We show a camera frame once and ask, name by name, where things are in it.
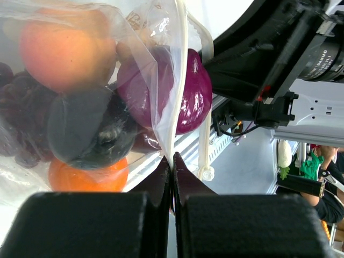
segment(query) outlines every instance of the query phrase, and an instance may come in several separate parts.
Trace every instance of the white vegetable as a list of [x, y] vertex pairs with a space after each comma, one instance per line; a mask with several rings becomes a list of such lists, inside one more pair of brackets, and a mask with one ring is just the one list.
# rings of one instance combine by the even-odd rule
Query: white vegetable
[[291, 164], [292, 152], [291, 147], [287, 141], [281, 140], [278, 144], [278, 165], [281, 168], [286, 168]]

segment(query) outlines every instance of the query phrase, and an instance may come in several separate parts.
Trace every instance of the orange fruit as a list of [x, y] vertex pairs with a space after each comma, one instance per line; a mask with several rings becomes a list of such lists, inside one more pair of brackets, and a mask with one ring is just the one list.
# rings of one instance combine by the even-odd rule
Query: orange fruit
[[49, 167], [49, 183], [54, 191], [121, 192], [129, 170], [124, 158], [107, 168], [82, 170], [54, 159]]
[[37, 13], [54, 22], [29, 20], [21, 30], [20, 55], [32, 77], [56, 92], [105, 86], [116, 65], [107, 16], [77, 8]]

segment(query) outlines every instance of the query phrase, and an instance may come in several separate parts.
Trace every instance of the black cable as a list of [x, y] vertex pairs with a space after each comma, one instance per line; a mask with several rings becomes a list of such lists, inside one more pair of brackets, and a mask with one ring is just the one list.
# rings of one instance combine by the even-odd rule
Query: black cable
[[259, 128], [259, 127], [260, 127], [260, 125], [255, 125], [255, 126], [251, 127], [250, 129], [247, 129], [247, 130], [245, 130], [245, 131], [243, 131], [243, 132], [241, 132], [241, 133], [228, 133], [228, 132], [226, 132], [225, 130], [223, 130], [223, 129], [221, 128], [221, 125], [219, 125], [220, 132], [223, 133], [223, 134], [225, 134], [225, 135], [227, 135], [227, 136], [230, 136], [230, 137], [239, 137], [239, 136], [243, 136], [243, 135], [245, 135], [245, 134], [247, 134], [247, 133], [252, 132], [253, 130], [256, 130], [256, 129]]

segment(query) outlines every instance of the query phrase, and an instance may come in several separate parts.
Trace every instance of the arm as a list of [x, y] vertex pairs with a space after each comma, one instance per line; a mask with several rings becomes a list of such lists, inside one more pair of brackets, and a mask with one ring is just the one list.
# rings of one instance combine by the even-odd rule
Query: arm
[[343, 173], [339, 171], [339, 169], [337, 168], [337, 166], [334, 164], [333, 161], [330, 161], [328, 166], [323, 169], [326, 169], [327, 171], [329, 171], [335, 179], [337, 179], [341, 184], [344, 185]]
[[[334, 148], [331, 148], [330, 147], [325, 147], [322, 149], [322, 153], [324, 155], [324, 162], [321, 164], [321, 168], [322, 169], [327, 169], [328, 166], [333, 163], [332, 162], [332, 157], [334, 155], [334, 152], [335, 149]], [[320, 202], [320, 198], [318, 196], [314, 196], [314, 195], [309, 195], [307, 193], [304, 193], [304, 192], [301, 192], [300, 193], [307, 201], [308, 203], [315, 207], [319, 204]]]
[[318, 203], [320, 202], [320, 198], [318, 196], [314, 196], [314, 195], [310, 195], [310, 194], [307, 194], [305, 192], [301, 192], [300, 193], [307, 201], [308, 203], [315, 207], [318, 205]]

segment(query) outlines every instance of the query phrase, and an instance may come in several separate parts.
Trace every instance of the dark grapes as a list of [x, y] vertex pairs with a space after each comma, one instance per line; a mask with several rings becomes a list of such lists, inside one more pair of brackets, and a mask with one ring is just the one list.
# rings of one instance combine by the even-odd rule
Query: dark grapes
[[0, 87], [10, 83], [13, 79], [12, 69], [5, 63], [0, 63]]
[[24, 168], [33, 168], [37, 166], [40, 158], [35, 152], [29, 152], [27, 149], [22, 149], [21, 152], [16, 155], [15, 161]]
[[135, 137], [134, 146], [131, 149], [133, 152], [150, 153], [160, 151], [161, 147], [156, 139], [153, 131], [150, 131], [142, 126], [139, 127], [139, 133]]
[[39, 84], [27, 71], [13, 75], [2, 63], [0, 86], [0, 155], [15, 156], [24, 168], [50, 161], [53, 155], [46, 136], [47, 118], [57, 93]]

